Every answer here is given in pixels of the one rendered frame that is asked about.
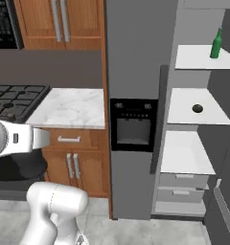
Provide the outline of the grey fridge door with dispenser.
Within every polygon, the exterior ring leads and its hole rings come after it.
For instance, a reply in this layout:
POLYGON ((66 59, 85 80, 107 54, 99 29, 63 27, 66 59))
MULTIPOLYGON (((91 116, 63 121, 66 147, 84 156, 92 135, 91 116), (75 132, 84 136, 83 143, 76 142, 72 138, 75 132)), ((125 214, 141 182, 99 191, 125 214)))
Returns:
POLYGON ((106 0, 113 218, 150 219, 160 66, 168 65, 178 0, 106 0))

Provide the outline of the black gas hob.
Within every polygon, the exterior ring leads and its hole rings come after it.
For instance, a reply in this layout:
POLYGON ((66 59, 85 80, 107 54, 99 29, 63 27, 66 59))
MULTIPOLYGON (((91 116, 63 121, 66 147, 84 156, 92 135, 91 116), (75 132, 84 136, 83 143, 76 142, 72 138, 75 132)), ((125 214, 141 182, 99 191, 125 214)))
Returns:
POLYGON ((25 123, 50 90, 49 85, 0 84, 0 120, 25 123))

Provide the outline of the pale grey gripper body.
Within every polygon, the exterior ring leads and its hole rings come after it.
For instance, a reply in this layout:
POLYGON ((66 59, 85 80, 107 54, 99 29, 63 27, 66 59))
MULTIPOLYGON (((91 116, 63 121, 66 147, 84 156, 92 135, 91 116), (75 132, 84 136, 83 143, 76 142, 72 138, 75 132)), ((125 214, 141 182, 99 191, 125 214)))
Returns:
POLYGON ((40 128, 33 128, 32 149, 40 149, 50 144, 50 132, 40 128))

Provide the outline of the white fridge shelf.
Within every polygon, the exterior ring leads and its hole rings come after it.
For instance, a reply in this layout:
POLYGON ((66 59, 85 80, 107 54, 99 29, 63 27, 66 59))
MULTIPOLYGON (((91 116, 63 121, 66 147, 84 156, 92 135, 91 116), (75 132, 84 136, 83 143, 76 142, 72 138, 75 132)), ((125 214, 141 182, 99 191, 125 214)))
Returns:
POLYGON ((173 88, 167 123, 230 125, 230 119, 207 89, 173 88), (192 110, 195 104, 201 113, 192 110))
POLYGON ((161 171, 179 174, 216 174, 195 131, 166 132, 161 171))
POLYGON ((230 70, 230 53, 220 49, 218 58, 210 58, 211 45, 179 45, 176 70, 230 70))

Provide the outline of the green glass bottle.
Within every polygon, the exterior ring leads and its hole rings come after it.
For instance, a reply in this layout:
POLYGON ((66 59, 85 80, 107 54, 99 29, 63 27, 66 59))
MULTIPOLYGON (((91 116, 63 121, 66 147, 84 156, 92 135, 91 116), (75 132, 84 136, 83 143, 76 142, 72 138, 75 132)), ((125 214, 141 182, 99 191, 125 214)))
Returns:
POLYGON ((222 45, 222 28, 218 29, 218 33, 213 41, 210 58, 218 58, 219 51, 222 45))

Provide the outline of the grey fridge drawer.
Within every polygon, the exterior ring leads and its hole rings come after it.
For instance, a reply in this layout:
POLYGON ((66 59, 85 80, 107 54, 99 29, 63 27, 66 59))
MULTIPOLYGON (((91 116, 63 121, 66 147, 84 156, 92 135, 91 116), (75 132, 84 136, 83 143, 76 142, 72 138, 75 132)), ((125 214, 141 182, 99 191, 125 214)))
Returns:
POLYGON ((161 173, 159 184, 161 187, 204 189, 208 179, 208 175, 161 173))
POLYGON ((203 190, 196 189, 159 189, 157 200, 162 202, 200 203, 203 190))

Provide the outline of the wooden base cupboard door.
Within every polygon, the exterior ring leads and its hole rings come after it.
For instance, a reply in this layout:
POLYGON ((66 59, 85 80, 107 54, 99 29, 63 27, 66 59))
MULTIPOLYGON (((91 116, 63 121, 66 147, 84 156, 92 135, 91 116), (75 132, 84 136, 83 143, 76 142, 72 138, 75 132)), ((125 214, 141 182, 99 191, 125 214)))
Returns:
POLYGON ((44 150, 43 156, 48 164, 45 179, 49 182, 71 186, 68 167, 70 154, 62 150, 44 150))
POLYGON ((109 196, 109 162, 101 152, 79 152, 78 186, 91 197, 109 196))

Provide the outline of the wooden wall cupboard door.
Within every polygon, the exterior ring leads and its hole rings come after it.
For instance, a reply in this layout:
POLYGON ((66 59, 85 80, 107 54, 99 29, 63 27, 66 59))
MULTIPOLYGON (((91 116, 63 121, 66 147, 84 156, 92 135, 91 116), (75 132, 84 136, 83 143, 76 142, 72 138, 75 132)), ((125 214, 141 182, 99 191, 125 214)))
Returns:
POLYGON ((61 50, 57 42, 51 0, 13 0, 24 47, 27 50, 61 50))
POLYGON ((66 0, 68 50, 101 49, 101 0, 66 0))

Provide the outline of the dark grey fridge door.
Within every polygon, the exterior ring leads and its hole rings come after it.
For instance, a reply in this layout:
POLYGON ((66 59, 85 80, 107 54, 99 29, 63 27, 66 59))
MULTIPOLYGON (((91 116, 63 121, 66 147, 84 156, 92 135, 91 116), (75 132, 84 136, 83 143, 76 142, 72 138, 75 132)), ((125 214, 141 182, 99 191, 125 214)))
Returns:
MULTIPOLYGON (((222 21, 222 48, 230 53, 230 9, 225 12, 222 21)), ((213 71, 208 90, 230 119, 230 70, 213 71)), ((230 125, 201 126, 197 132, 216 172, 209 178, 209 189, 204 194, 206 213, 202 223, 211 245, 230 245, 230 234, 214 195, 214 187, 220 179, 219 188, 230 211, 230 125)))

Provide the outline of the grey fridge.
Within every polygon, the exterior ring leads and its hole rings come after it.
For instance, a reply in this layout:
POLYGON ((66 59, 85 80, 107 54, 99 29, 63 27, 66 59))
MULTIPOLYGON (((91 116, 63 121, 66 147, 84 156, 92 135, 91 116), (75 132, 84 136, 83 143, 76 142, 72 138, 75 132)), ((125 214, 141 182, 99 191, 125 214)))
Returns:
POLYGON ((167 131, 195 131, 201 126, 212 124, 167 123, 173 88, 203 88, 208 90, 211 73, 216 70, 176 70, 175 61, 179 45, 211 45, 222 28, 224 14, 230 9, 230 0, 178 0, 172 40, 172 55, 168 74, 167 96, 162 141, 155 173, 155 183, 150 219, 192 220, 202 223, 206 213, 203 198, 209 189, 207 185, 200 203, 162 202, 157 200, 159 189, 194 189, 182 187, 161 187, 159 184, 165 136, 167 131))

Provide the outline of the black microwave oven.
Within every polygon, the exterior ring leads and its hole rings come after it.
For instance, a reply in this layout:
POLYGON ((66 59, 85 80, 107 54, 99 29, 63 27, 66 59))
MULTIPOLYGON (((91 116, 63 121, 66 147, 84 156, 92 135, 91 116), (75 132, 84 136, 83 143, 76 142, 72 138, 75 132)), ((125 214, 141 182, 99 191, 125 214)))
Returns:
POLYGON ((0 0, 0 49, 22 49, 23 47, 13 0, 0 0))

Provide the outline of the wooden drawer front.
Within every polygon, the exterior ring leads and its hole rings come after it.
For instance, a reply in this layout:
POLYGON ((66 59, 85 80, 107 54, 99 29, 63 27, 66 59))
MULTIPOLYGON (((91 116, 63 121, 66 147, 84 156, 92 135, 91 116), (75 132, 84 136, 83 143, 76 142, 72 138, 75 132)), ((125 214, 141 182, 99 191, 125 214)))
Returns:
POLYGON ((71 129, 71 128, 49 128, 49 148, 71 148, 81 150, 106 150, 107 139, 104 130, 95 129, 71 129), (63 138, 81 137, 79 143, 61 143, 58 136, 63 138))

